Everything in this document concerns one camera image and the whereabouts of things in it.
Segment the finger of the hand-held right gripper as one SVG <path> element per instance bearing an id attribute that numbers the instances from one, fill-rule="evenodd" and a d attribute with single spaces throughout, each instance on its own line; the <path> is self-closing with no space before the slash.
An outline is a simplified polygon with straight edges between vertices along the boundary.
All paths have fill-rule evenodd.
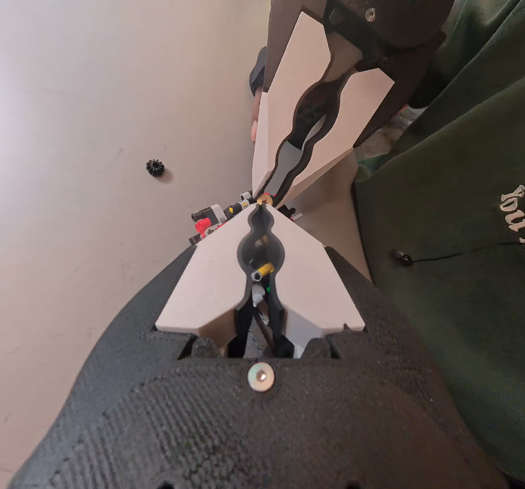
<path id="1" fill-rule="evenodd" d="M 394 83 L 379 68 L 349 76 L 340 94 L 339 112 L 333 125 L 313 143 L 311 151 L 309 145 L 305 146 L 304 153 L 311 153 L 308 164 L 294 176 L 287 189 L 286 183 L 282 184 L 282 203 L 299 196 L 353 150 Z"/>
<path id="2" fill-rule="evenodd" d="M 270 87 L 261 95 L 252 167 L 254 197 L 264 191 L 277 167 L 281 146 L 293 131 L 298 104 L 319 84 L 330 62 L 323 24 L 301 12 Z"/>

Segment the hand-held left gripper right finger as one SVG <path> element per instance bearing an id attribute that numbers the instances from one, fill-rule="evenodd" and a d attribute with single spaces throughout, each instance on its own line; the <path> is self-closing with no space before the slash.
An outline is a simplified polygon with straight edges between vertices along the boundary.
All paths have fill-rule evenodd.
<path id="1" fill-rule="evenodd" d="M 300 358 L 309 341 L 365 322 L 325 247 L 275 208 L 263 205 L 269 241 L 277 243 L 272 288 L 284 309 L 283 333 Z"/>

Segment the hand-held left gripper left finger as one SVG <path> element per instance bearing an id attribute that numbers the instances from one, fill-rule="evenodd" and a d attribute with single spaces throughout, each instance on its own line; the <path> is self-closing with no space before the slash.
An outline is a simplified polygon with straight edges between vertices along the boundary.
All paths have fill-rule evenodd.
<path id="1" fill-rule="evenodd" d="M 251 204 L 201 241 L 167 300 L 155 328 L 212 339 L 222 348 L 236 337 L 235 311 L 248 299 L 240 247 L 252 233 Z"/>

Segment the lego car chassis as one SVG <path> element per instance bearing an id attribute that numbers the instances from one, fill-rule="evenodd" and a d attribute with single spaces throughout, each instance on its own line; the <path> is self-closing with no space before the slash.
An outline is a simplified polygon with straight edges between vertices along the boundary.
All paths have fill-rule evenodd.
<path id="1" fill-rule="evenodd" d="M 277 194 L 270 195 L 273 197 L 273 205 L 277 204 Z M 191 217 L 195 224 L 196 235 L 189 239 L 190 243 L 197 245 L 254 203 L 257 203 L 257 198 L 254 198 L 251 191 L 248 191 L 241 194 L 238 202 L 225 209 L 215 204 L 194 212 Z M 248 262 L 251 279 L 250 294 L 244 305 L 234 311 L 235 337 L 227 345 L 228 357 L 244 357 L 253 320 L 266 326 L 269 325 L 270 315 L 262 314 L 259 308 L 260 303 L 269 305 L 272 289 L 270 278 L 275 272 L 275 266 L 270 262 L 266 253 L 267 244 L 266 235 L 262 235 L 253 243 L 253 256 Z"/>

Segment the person's right forearm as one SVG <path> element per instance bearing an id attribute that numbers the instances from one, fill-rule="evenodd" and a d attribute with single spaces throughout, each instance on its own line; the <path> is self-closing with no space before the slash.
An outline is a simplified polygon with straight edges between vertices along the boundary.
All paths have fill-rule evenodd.
<path id="1" fill-rule="evenodd" d="M 456 0 L 410 106 L 424 112 L 398 139 L 404 151 L 478 109 L 496 130 L 524 134 L 524 0 Z"/>

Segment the person's right hand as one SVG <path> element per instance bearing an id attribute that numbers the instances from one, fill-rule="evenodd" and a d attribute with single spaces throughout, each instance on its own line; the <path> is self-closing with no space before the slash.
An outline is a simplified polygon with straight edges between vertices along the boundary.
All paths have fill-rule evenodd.
<path id="1" fill-rule="evenodd" d="M 257 128 L 258 128 L 258 119 L 259 119 L 261 95 L 262 95 L 262 89 L 261 89 L 261 87 L 259 87 L 259 89 L 257 89 L 256 92 L 255 92 L 255 96 L 254 96 L 254 99 L 253 99 L 253 105 L 252 105 L 252 127 L 251 127 L 251 141 L 252 141 L 252 143 L 255 143 L 256 136 L 257 136 Z"/>

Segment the person's green sweatshirt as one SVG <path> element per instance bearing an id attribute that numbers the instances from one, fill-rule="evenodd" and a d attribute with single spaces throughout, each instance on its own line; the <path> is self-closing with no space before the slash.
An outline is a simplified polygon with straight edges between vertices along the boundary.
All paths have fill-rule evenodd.
<path id="1" fill-rule="evenodd" d="M 414 259 L 524 238 L 524 134 L 481 111 L 360 162 L 358 218 L 378 288 L 410 319 L 470 431 L 524 484 L 524 247 Z"/>

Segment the black sweatshirt drawstring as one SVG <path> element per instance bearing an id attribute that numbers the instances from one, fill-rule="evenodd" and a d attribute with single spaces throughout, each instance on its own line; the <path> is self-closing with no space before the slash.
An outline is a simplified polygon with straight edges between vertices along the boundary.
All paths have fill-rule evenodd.
<path id="1" fill-rule="evenodd" d="M 524 238 L 519 238 L 518 241 L 507 241 L 507 242 L 499 242 L 499 243 L 495 243 L 491 245 L 484 245 L 482 247 L 472 248 L 472 249 L 464 250 L 460 252 L 455 252 L 455 253 L 448 254 L 445 256 L 424 257 L 424 258 L 419 258 L 419 259 L 414 259 L 409 254 L 401 250 L 393 249 L 390 251 L 389 257 L 404 267 L 410 267 L 416 263 L 445 261 L 445 260 L 453 259 L 456 257 L 466 256 L 466 255 L 474 254 L 480 251 L 489 250 L 492 248 L 508 247 L 508 246 L 514 246 L 514 245 L 524 247 Z"/>

